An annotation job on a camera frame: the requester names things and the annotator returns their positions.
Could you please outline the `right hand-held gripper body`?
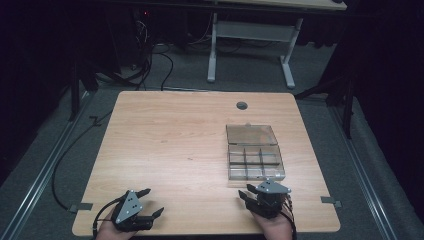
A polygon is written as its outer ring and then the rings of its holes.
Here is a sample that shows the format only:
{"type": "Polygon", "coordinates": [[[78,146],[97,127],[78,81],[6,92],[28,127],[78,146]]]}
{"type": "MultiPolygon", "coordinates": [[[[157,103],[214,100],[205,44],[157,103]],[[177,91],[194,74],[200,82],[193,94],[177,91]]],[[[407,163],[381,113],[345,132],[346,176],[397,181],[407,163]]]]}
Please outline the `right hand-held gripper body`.
{"type": "Polygon", "coordinates": [[[292,213],[292,201],[289,193],[291,190],[280,183],[267,179],[258,186],[256,195],[256,204],[246,204],[246,208],[264,218],[271,219],[278,216],[283,210],[287,209],[292,213]]]}

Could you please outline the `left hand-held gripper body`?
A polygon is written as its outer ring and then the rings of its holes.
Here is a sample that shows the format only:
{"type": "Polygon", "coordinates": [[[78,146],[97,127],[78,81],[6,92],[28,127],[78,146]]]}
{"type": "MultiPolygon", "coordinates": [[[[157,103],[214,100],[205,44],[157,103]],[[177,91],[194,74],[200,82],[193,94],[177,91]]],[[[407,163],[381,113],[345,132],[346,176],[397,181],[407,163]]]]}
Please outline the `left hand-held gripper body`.
{"type": "Polygon", "coordinates": [[[132,232],[150,230],[153,227],[153,220],[147,216],[139,216],[139,212],[143,210],[140,198],[136,196],[136,191],[128,190],[118,202],[111,216],[116,229],[132,232]]]}

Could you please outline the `clear plastic compartment box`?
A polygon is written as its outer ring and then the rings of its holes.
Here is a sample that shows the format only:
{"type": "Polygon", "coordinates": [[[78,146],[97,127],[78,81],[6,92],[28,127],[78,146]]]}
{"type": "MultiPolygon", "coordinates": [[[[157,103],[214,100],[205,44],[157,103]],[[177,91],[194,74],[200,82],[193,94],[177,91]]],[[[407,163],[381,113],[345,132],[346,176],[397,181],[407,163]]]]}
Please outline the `clear plastic compartment box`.
{"type": "Polygon", "coordinates": [[[282,181],[286,174],[270,125],[227,125],[228,178],[232,181],[282,181]]]}

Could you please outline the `person's left hand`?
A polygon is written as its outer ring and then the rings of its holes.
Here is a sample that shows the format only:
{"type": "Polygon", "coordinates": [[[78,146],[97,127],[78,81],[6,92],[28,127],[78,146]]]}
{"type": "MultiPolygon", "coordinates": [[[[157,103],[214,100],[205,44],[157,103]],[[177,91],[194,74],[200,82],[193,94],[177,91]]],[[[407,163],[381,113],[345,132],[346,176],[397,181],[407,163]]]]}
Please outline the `person's left hand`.
{"type": "Polygon", "coordinates": [[[113,222],[109,218],[106,218],[102,222],[95,240],[130,240],[135,234],[136,231],[123,232],[117,230],[113,222]]]}

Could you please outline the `person's right hand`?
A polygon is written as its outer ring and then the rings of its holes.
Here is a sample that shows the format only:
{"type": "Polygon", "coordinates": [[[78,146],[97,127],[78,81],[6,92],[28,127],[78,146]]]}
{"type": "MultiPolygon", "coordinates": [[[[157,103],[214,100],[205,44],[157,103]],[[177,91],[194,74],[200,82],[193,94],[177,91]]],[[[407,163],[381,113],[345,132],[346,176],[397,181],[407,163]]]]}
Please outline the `person's right hand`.
{"type": "Polygon", "coordinates": [[[252,216],[263,231],[266,240],[293,240],[292,217],[283,209],[277,217],[267,219],[254,212],[252,216]]]}

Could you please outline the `black metal stand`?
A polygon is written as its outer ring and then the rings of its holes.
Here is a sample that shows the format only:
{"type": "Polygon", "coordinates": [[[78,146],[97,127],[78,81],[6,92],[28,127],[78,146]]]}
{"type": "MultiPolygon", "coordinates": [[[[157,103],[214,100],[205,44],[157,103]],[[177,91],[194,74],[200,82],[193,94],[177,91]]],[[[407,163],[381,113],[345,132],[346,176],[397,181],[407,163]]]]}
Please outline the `black metal stand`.
{"type": "Polygon", "coordinates": [[[74,47],[72,50],[73,66],[71,68],[71,115],[69,120],[74,121],[80,112],[80,84],[88,91],[96,91],[96,81],[91,62],[87,60],[83,52],[74,47]]]}
{"type": "Polygon", "coordinates": [[[339,76],[329,81],[319,83],[310,89],[295,95],[297,100],[304,99],[314,94],[326,93],[325,102],[328,106],[334,107],[342,104],[342,130],[345,136],[351,138],[351,118],[354,97],[354,80],[350,77],[339,76]]]}

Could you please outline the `grey-legged background desk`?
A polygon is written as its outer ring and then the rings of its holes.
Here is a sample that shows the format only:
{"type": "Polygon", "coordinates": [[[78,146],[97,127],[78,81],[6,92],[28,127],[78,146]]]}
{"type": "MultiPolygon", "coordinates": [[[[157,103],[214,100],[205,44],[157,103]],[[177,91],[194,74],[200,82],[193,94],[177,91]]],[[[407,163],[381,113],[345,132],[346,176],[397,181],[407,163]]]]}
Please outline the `grey-legged background desk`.
{"type": "MultiPolygon", "coordinates": [[[[220,2],[247,3],[264,6],[289,7],[295,10],[330,10],[344,11],[347,5],[344,0],[212,0],[215,5],[220,2]]],[[[208,64],[207,81],[214,83],[216,80],[217,66],[217,39],[233,38],[242,40],[258,40],[271,42],[284,42],[288,44],[287,50],[280,56],[280,65],[283,70],[286,86],[295,88],[295,82],[289,66],[289,61],[295,47],[303,23],[299,17],[290,25],[247,23],[240,21],[219,20],[218,14],[211,15],[211,50],[208,64]]]]}

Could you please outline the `grey metal table bracket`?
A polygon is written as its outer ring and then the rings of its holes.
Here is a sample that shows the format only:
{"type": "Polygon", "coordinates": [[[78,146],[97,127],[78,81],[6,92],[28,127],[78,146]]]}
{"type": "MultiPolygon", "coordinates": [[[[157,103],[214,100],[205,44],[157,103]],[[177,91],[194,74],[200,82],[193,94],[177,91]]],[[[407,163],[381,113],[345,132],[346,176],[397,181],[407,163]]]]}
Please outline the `grey metal table bracket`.
{"type": "Polygon", "coordinates": [[[321,202],[325,204],[332,204],[335,208],[342,208],[342,203],[339,200],[335,200],[330,196],[321,196],[321,202]]]}
{"type": "Polygon", "coordinates": [[[78,204],[72,204],[69,208],[68,211],[70,213],[76,214],[79,211],[90,211],[93,207],[92,203],[78,203],[78,204]]]}

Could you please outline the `metal floor rail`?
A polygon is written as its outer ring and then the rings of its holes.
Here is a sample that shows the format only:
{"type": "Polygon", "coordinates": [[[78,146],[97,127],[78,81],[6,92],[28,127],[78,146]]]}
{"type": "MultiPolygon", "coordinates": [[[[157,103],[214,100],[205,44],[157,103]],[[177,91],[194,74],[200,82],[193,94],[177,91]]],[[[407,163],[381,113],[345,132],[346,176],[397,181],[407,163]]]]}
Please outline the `metal floor rail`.
{"type": "Polygon", "coordinates": [[[336,124],[336,128],[341,135],[344,145],[347,148],[349,159],[351,160],[354,168],[355,175],[358,179],[359,186],[368,205],[368,208],[373,216],[373,219],[377,225],[380,235],[383,240],[398,240],[398,237],[394,231],[393,225],[391,224],[384,205],[381,202],[362,162],[358,155],[358,152],[353,144],[353,141],[347,137],[342,127],[342,117],[340,110],[337,107],[329,107],[330,115],[336,124]]]}
{"type": "Polygon", "coordinates": [[[31,215],[34,207],[40,199],[43,191],[52,178],[54,167],[59,161],[59,157],[64,152],[65,145],[77,126],[80,117],[89,106],[95,95],[95,91],[85,91],[79,98],[80,105],[75,113],[72,113],[62,129],[59,137],[52,145],[49,155],[45,158],[42,167],[39,169],[36,178],[25,191],[24,198],[20,201],[14,216],[10,219],[5,229],[0,233],[0,240],[16,240],[31,215]]]}

